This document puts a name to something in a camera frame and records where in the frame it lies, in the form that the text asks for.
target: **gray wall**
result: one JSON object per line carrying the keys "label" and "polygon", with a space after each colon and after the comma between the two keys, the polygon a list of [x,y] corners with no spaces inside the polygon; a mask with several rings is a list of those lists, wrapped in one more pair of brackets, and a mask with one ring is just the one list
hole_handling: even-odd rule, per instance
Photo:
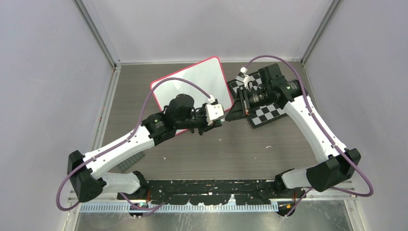
{"label": "gray wall", "polygon": [[112,53],[134,63],[300,59],[332,0],[84,1]]}
{"label": "gray wall", "polygon": [[55,193],[112,70],[71,0],[1,1],[0,70],[0,230],[61,230]]}
{"label": "gray wall", "polygon": [[368,230],[408,227],[407,15],[406,0],[343,1],[306,64],[322,117],[374,185],[360,198]]}

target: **red-bordered whiteboard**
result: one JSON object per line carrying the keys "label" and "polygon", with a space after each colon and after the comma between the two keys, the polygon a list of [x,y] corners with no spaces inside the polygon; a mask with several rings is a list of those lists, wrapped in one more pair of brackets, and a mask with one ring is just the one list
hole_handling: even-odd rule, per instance
{"label": "red-bordered whiteboard", "polygon": [[[208,94],[218,99],[218,102],[223,105],[225,111],[232,107],[232,96],[228,90],[227,80],[225,79],[221,62],[216,56],[155,80],[150,84],[150,89],[167,77],[183,78],[196,84]],[[167,81],[161,84],[154,91],[153,96],[160,110],[163,110],[164,106],[168,105],[170,100],[174,99],[178,94],[192,96],[194,98],[194,107],[201,107],[203,103],[208,103],[206,96],[196,88],[181,81]]]}

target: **wooden table surface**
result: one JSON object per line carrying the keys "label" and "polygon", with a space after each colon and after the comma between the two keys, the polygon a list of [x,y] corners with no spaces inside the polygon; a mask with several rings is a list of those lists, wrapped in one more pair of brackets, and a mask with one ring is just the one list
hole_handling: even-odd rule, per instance
{"label": "wooden table surface", "polygon": [[[272,63],[253,63],[249,73]],[[278,63],[287,80],[292,71]],[[308,89],[300,62],[292,62]],[[190,64],[123,65],[110,112],[103,144],[132,130],[150,83]],[[234,79],[243,63],[223,63],[227,80]],[[144,118],[159,108],[151,99]],[[246,119],[224,122],[203,136],[185,132],[145,151],[146,156],[129,168],[146,179],[273,179],[290,168],[302,168],[317,162],[312,149],[297,125],[288,116],[252,129]]]}

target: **metal frame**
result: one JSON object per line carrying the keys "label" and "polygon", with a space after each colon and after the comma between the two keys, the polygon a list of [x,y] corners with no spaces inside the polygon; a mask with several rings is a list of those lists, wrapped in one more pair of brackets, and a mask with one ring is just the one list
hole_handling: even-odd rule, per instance
{"label": "metal frame", "polygon": [[108,60],[109,64],[112,67],[116,66],[116,62],[119,62],[119,59],[116,57],[115,58],[112,56],[111,52],[115,52],[113,50],[113,46],[111,46],[111,49],[108,49],[106,46],[106,41],[103,40],[99,30],[97,29],[93,18],[95,18],[95,16],[93,16],[91,18],[88,9],[89,6],[91,5],[91,3],[87,4],[87,7],[85,7],[85,4],[82,0],[72,0],[72,2],[74,2],[74,4],[76,5],[76,7],[78,8],[79,13],[82,15],[85,23],[87,24],[91,34],[93,35],[93,37],[96,40],[96,43],[99,45],[100,49],[102,50],[103,54],[105,55],[106,59]]}
{"label": "metal frame", "polygon": [[310,54],[312,53],[313,49],[315,48],[317,42],[320,39],[320,36],[323,34],[324,30],[326,29],[327,25],[329,24],[330,20],[332,19],[333,15],[335,14],[337,8],[339,7],[340,3],[343,0],[333,0],[330,4],[329,9],[327,10],[326,14],[323,17],[323,21],[320,23],[318,30],[316,31],[315,35],[312,38],[309,46],[306,49],[303,58],[301,59],[301,63],[304,66],[307,59],[309,58]]}
{"label": "metal frame", "polygon": [[[288,62],[300,62],[301,59],[285,59]],[[222,63],[247,63],[248,60],[220,60]],[[174,61],[174,62],[144,62],[144,63],[122,63],[122,65],[145,65],[145,64],[195,64],[202,62],[202,60],[198,61]],[[254,63],[270,63],[271,59],[257,59]]]}
{"label": "metal frame", "polygon": [[[108,87],[105,93],[105,100],[103,102],[103,105],[99,113],[100,116],[97,118],[97,125],[96,125],[96,129],[94,132],[94,136],[92,138],[91,150],[95,150],[97,148],[102,147],[103,136],[105,134],[106,124],[109,118],[109,113],[111,111],[113,98],[115,96],[117,81],[118,81],[119,74],[120,74],[120,68],[121,68],[121,64],[118,63],[117,67],[112,72],[111,79],[109,81],[109,84],[108,84]],[[72,192],[74,193],[76,197],[76,194],[73,188],[71,187],[71,193],[68,197],[68,201],[71,201],[70,197],[71,197]],[[67,213],[63,231],[73,231],[75,229],[80,208],[81,208],[81,205],[77,206],[76,208],[74,208],[73,210]]]}
{"label": "metal frame", "polygon": [[350,218],[351,226],[356,231],[364,231],[367,229],[364,226],[363,219],[358,210],[357,203],[358,201],[344,201],[348,217]]}
{"label": "metal frame", "polygon": [[[150,202],[149,208],[156,207]],[[236,205],[234,202],[227,202],[225,205],[163,205],[155,213],[213,213],[213,212],[277,212],[278,202],[271,201],[269,205]],[[86,213],[126,213],[131,212],[128,202],[88,202],[85,203],[80,212]]]}

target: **black bracket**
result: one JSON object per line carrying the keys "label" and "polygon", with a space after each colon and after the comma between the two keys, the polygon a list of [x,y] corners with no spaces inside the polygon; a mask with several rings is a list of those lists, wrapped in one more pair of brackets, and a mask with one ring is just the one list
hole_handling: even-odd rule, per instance
{"label": "black bracket", "polygon": [[[74,151],[68,156],[68,170],[67,174],[72,172],[76,167],[84,162],[83,158],[85,156],[81,154],[78,150]],[[77,171],[73,176],[69,178],[72,186],[74,187],[75,194],[79,202],[88,202],[99,196],[106,182],[103,180],[96,180],[91,175],[91,170],[83,166],[79,171]]]}
{"label": "black bracket", "polygon": [[[361,159],[357,149],[346,150],[345,154],[355,165]],[[354,168],[344,159],[342,155],[331,157],[323,163],[306,170],[307,180],[317,191],[322,192],[352,177]]]}
{"label": "black bracket", "polygon": [[175,137],[176,129],[169,124],[163,112],[152,114],[141,122],[141,126],[149,131],[149,138],[154,140],[155,146]]}
{"label": "black bracket", "polygon": [[258,70],[258,73],[261,77],[262,84],[268,91],[287,82],[278,64],[263,67]]}

